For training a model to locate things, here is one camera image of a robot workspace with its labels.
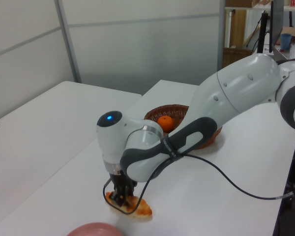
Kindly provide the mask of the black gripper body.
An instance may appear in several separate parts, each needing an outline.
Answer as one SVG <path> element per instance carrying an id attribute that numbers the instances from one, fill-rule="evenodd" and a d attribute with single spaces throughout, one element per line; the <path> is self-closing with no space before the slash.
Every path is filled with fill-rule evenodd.
<path id="1" fill-rule="evenodd" d="M 110 178 L 114 184 L 114 190 L 117 188 L 117 189 L 121 190 L 124 195 L 125 195 L 125 187 L 127 184 L 136 183 L 136 186 L 137 186 L 137 182 L 130 179 L 124 173 L 121 173 L 120 175 L 110 174 Z"/>

